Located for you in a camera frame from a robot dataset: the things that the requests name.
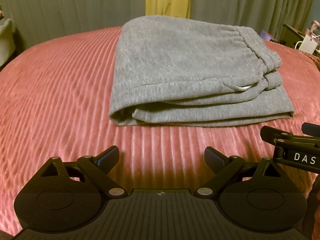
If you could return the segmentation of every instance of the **silver screw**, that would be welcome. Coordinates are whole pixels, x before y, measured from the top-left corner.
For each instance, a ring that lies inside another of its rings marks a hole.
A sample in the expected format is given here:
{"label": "silver screw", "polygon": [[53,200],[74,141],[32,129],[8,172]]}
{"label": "silver screw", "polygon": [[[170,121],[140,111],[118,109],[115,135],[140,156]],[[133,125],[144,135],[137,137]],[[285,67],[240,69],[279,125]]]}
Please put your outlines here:
{"label": "silver screw", "polygon": [[202,196],[208,196],[208,195],[211,195],[213,191],[210,188],[201,187],[197,190],[197,192]]}
{"label": "silver screw", "polygon": [[111,190],[109,190],[109,194],[113,195],[113,196],[120,196],[123,193],[124,193],[124,190],[119,187],[115,187],[115,188],[112,188]]}

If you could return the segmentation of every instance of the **ribbed black surface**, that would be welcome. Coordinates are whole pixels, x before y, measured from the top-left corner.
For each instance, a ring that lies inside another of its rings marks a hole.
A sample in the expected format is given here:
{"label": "ribbed black surface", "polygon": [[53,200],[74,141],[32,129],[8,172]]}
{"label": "ribbed black surface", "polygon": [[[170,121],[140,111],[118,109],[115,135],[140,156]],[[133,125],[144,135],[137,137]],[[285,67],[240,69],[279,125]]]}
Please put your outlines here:
{"label": "ribbed black surface", "polygon": [[125,199],[111,200],[95,221],[76,231],[43,234],[27,229],[15,239],[306,240],[295,229],[259,234],[238,228],[221,215],[213,201],[195,198],[188,190],[147,189],[136,189]]}

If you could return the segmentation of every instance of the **pink bedspread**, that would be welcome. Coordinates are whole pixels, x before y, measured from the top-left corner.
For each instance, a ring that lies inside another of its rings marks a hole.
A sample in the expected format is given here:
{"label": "pink bedspread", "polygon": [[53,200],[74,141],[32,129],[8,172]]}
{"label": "pink bedspread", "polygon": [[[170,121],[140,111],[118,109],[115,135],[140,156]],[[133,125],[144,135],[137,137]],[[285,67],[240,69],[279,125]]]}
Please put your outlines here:
{"label": "pink bedspread", "polygon": [[[296,110],[293,119],[229,128],[117,127],[108,109],[120,31],[102,29],[36,45],[0,72],[0,230],[19,232],[15,196],[54,155],[70,162],[117,145],[120,162],[110,177],[128,191],[194,190],[212,176],[203,160],[207,146],[254,162],[273,152],[260,139],[263,125],[302,134],[303,122],[320,124],[319,70],[303,53],[268,42],[282,58],[279,72]],[[307,194],[315,175],[285,170]]]}

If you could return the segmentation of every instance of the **folded gray sweatpants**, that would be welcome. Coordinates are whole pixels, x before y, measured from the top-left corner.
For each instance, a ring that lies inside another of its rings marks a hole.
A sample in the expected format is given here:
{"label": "folded gray sweatpants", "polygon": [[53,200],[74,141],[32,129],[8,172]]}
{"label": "folded gray sweatpants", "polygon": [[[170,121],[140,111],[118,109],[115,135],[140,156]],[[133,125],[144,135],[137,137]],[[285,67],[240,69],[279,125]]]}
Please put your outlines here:
{"label": "folded gray sweatpants", "polygon": [[280,65],[251,28],[139,17],[116,46],[109,117],[117,125],[188,126],[289,118]]}

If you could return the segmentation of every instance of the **triangular cutout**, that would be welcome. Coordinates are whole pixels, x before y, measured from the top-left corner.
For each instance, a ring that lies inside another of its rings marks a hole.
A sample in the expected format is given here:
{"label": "triangular cutout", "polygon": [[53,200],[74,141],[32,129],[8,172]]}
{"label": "triangular cutout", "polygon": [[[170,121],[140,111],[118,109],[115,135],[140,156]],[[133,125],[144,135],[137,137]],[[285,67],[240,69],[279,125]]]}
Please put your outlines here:
{"label": "triangular cutout", "polygon": [[50,163],[47,169],[42,173],[41,177],[58,176],[58,171],[53,163]]}
{"label": "triangular cutout", "polygon": [[281,177],[278,171],[270,163],[267,164],[263,175],[269,177]]}

